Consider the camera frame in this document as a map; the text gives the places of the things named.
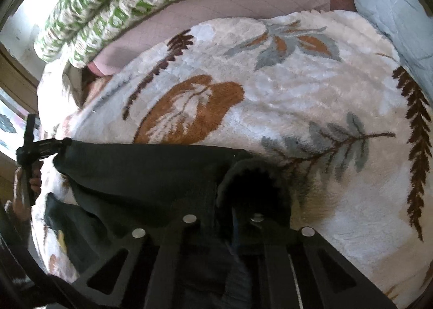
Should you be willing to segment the person's left hand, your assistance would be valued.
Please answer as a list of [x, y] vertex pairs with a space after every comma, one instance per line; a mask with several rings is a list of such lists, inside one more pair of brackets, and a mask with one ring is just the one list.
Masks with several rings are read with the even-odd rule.
[[5, 211], [17, 218], [20, 222], [26, 222], [31, 216], [31, 206], [29, 194], [32, 194], [34, 199], [37, 199], [41, 192], [41, 171], [43, 162], [37, 160], [32, 164], [31, 177], [24, 180], [23, 169], [19, 167], [15, 171], [15, 179], [13, 184], [13, 198], [5, 204]]

